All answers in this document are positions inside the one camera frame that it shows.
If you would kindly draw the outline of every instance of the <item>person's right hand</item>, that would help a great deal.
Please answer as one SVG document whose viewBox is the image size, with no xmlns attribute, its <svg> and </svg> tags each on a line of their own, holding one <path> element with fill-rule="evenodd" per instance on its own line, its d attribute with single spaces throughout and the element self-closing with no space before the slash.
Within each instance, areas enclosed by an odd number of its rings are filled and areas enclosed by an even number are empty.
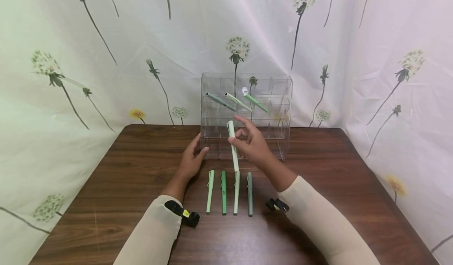
<svg viewBox="0 0 453 265">
<path fill-rule="evenodd" d="M 236 137 L 229 137 L 228 141 L 238 149 L 239 155 L 241 155 L 242 158 L 246 158 L 257 167 L 265 164 L 267 160 L 275 158 L 269 150 L 263 134 L 250 120 L 238 115 L 235 115 L 234 118 L 242 122 L 245 127 L 236 131 Z M 247 141 L 242 141 L 239 137 L 247 137 Z"/>
</svg>

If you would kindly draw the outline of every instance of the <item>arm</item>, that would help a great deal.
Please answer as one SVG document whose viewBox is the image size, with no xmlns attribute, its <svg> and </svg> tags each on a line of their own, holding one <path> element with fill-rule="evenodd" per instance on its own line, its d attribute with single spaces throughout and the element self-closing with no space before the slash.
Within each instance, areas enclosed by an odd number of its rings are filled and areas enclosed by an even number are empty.
<svg viewBox="0 0 453 265">
<path fill-rule="evenodd" d="M 261 132 L 249 120 L 229 142 L 239 154 L 254 163 L 278 191 L 278 198 L 289 206 L 288 218 L 301 228 L 330 265 L 378 265 L 373 252 L 351 223 L 321 194 L 275 158 Z M 247 137 L 243 142 L 238 137 Z"/>
<path fill-rule="evenodd" d="M 164 204 L 175 200 L 182 206 L 187 184 L 200 170 L 201 162 L 209 150 L 206 147 L 195 156 L 199 140 L 200 134 L 188 145 L 175 175 L 146 210 L 116 257 L 114 265 L 168 263 L 182 218 L 167 209 Z"/>
</svg>

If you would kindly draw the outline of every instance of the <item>wooden table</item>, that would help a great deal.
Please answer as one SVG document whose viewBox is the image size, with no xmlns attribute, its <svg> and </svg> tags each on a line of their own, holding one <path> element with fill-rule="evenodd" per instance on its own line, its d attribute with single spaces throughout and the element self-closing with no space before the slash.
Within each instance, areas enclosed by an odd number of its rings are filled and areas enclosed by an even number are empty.
<svg viewBox="0 0 453 265">
<path fill-rule="evenodd" d="M 31 264 L 112 264 L 198 132 L 198 126 L 126 126 Z M 292 128 L 285 163 L 348 218 L 382 265 L 438 264 L 342 130 Z M 232 162 L 205 161 L 184 199 L 186 208 L 200 214 L 200 223 L 196 229 L 181 227 L 169 264 L 324 264 L 301 230 L 265 207 L 276 197 L 267 178 L 247 162 L 239 165 L 235 216 Z M 211 214 L 206 215 L 211 169 L 216 170 L 215 188 Z M 221 170 L 227 171 L 226 216 L 221 214 Z M 245 174 L 250 171 L 253 217 L 247 215 Z"/>
</svg>

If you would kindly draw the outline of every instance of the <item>hand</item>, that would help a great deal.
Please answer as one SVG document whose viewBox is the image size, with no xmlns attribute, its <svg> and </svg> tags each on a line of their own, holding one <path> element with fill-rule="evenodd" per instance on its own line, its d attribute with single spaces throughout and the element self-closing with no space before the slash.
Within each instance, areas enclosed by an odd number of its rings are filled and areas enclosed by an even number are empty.
<svg viewBox="0 0 453 265">
<path fill-rule="evenodd" d="M 195 137 L 182 153 L 181 163 L 175 176 L 181 176 L 187 180 L 193 178 L 200 170 L 201 162 L 209 151 L 209 147 L 203 148 L 200 153 L 195 156 L 195 150 L 200 142 L 201 133 Z"/>
<path fill-rule="evenodd" d="M 238 115 L 235 115 L 234 118 L 242 122 L 245 127 L 236 131 L 236 137 L 230 137 L 228 141 L 238 149 L 242 158 L 246 158 L 258 168 L 262 167 L 270 158 L 275 158 L 269 150 L 263 134 L 250 120 Z M 247 137 L 247 141 L 239 140 L 238 138 L 241 136 Z"/>
</svg>

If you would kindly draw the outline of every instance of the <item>acrylic compartment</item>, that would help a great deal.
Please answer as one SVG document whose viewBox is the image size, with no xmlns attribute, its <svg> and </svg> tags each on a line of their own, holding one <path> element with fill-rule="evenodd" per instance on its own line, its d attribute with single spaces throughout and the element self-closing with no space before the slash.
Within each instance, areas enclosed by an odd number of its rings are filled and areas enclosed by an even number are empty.
<svg viewBox="0 0 453 265">
<path fill-rule="evenodd" d="M 289 75 L 203 73 L 201 78 L 201 147 L 210 148 L 206 158 L 231 159 L 227 122 L 233 120 L 235 130 L 244 126 L 234 115 L 250 119 L 263 133 L 271 152 L 284 160 L 289 150 L 289 127 L 291 124 L 291 100 L 293 81 Z M 209 93 L 221 102 L 233 107 L 232 111 L 207 97 Z M 251 112 L 225 96 L 235 97 L 250 107 Z M 244 97 L 250 94 L 267 112 Z"/>
</svg>

